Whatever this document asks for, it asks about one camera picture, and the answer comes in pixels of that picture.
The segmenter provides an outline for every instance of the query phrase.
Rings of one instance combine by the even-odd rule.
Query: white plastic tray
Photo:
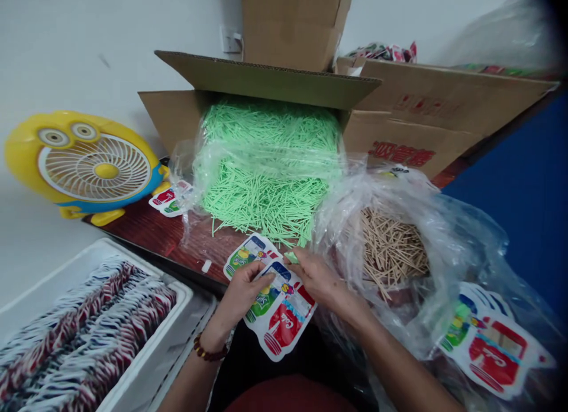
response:
[[[0,347],[26,322],[48,310],[65,292],[81,284],[106,258],[120,255],[142,271],[164,273],[110,239],[100,239],[0,310]],[[191,352],[188,343],[207,323],[217,302],[180,282],[167,285],[176,305],[140,350],[97,411],[155,410]]]

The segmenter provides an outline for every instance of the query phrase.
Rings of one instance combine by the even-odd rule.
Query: hand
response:
[[[238,269],[229,284],[219,307],[201,335],[201,345],[211,353],[219,351],[225,343],[231,329],[248,312],[261,290],[269,286],[275,274],[253,280],[264,269],[260,261],[253,261]]]
[[[295,247],[292,251],[300,264],[288,264],[290,270],[302,279],[306,290],[318,304],[348,323],[357,310],[369,309],[365,300],[351,292],[346,283],[329,269],[323,257],[301,247]]]

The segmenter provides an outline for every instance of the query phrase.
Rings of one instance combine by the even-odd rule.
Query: electrical outlet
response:
[[[240,53],[242,39],[235,27],[220,26],[221,50],[225,53]]]

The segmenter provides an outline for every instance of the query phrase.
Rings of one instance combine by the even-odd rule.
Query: person's right hand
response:
[[[290,270],[302,279],[306,291],[318,304],[348,322],[357,310],[369,307],[347,288],[346,283],[325,264],[321,256],[301,247],[295,247],[292,251],[300,264],[289,264]]]

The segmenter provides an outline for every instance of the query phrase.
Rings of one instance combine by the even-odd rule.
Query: blue wall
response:
[[[444,193],[508,233],[507,261],[568,318],[568,94],[461,174]]]

